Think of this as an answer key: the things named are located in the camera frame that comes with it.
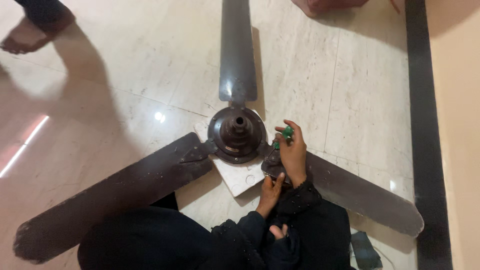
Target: marble floor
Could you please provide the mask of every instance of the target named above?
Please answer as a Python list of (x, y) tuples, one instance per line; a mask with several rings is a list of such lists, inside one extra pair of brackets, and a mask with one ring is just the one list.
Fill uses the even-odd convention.
[[(36, 53), (0, 52), (2, 269), (79, 269), (76, 248), (44, 265), (16, 258), (17, 227), (227, 105), (218, 99), (221, 0), (63, 2), (77, 25)], [(2, 37), (23, 11), (0, 6)], [(248, 106), (272, 132), (296, 121), (310, 151), (413, 201), (404, 16), (387, 0), (317, 19), (289, 0), (251, 1), (251, 10), (259, 99)], [(233, 198), (214, 170), (177, 199), (210, 228), (255, 209), (259, 192)], [(412, 238), (350, 221), (384, 269), (416, 269)]]

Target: fan blade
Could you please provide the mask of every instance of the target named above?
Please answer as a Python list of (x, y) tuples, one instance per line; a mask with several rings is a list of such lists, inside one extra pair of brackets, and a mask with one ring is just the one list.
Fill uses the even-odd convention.
[(249, 0), (223, 0), (221, 46), (220, 100), (257, 100)]
[(147, 207), (212, 170), (202, 160), (181, 162), (191, 149), (203, 149), (195, 133), (107, 177), (22, 224), (13, 245), (16, 256), (43, 263), (79, 244), (105, 217)]
[[(262, 163), (262, 171), (274, 177), (285, 172), (279, 160), (279, 151), (273, 151)], [(308, 178), (327, 201), (413, 237), (423, 230), (423, 218), (413, 203), (310, 152), (306, 167)]]

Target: person's right hand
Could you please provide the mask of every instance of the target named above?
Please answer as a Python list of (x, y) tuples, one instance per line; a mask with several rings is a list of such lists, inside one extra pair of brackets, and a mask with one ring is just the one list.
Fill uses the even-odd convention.
[[(294, 188), (297, 188), (307, 179), (305, 171), (305, 159), (307, 156), (307, 145), (303, 142), (303, 136), (300, 127), (293, 121), (284, 120), (285, 124), (293, 128), (292, 143), (287, 144), (285, 138), (277, 133), (275, 138), (280, 144), (280, 157), (287, 175), (292, 181)], [(276, 127), (275, 130), (282, 132), (284, 127)]]

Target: foot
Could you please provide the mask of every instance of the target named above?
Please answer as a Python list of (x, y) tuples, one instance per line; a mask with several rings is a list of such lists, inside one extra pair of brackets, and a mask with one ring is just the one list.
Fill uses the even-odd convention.
[(52, 41), (74, 21), (75, 16), (68, 8), (65, 8), (64, 15), (58, 21), (49, 24), (35, 25), (24, 17), (2, 41), (0, 48), (13, 54), (36, 51)]
[(317, 13), (308, 6), (308, 0), (292, 0), (292, 2), (296, 4), (308, 17), (313, 18), (317, 15)]

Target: green handle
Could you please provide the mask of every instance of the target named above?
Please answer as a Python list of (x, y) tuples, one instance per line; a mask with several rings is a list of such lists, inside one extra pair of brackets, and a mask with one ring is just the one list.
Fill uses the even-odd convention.
[[(293, 135), (293, 128), (291, 126), (287, 126), (283, 131), (282, 131), (282, 135), (285, 139), (288, 139), (289, 137), (292, 137)], [(280, 149), (280, 144), (278, 142), (274, 142), (273, 143), (273, 147), (275, 149)]]

